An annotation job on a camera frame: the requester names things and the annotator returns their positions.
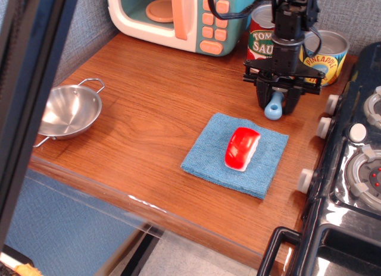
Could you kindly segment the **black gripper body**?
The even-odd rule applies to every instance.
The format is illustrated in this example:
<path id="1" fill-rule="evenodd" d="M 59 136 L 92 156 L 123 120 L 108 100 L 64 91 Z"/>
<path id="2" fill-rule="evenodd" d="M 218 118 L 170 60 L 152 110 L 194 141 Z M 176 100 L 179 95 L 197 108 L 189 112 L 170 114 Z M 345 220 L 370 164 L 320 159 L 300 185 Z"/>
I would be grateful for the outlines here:
<path id="1" fill-rule="evenodd" d="M 304 37 L 285 40 L 273 36 L 273 55 L 266 59 L 246 60 L 243 80 L 256 87 L 282 92 L 296 89 L 303 95 L 318 95 L 325 73 L 305 65 L 299 58 Z"/>

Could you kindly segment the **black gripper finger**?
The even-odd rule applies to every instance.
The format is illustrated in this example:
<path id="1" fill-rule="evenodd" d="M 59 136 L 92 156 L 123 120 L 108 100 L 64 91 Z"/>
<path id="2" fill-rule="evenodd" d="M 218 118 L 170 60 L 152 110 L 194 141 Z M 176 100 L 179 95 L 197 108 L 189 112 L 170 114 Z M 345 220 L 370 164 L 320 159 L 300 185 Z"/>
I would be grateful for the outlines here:
<path id="1" fill-rule="evenodd" d="M 293 113 L 301 96 L 301 90 L 299 88 L 290 88 L 285 97 L 285 104 L 283 106 L 283 113 L 289 115 Z"/>
<path id="2" fill-rule="evenodd" d="M 271 99 L 271 84 L 268 81 L 265 81 L 261 78 L 257 78 L 255 85 L 257 87 L 258 104 L 262 109 L 264 109 Z"/>

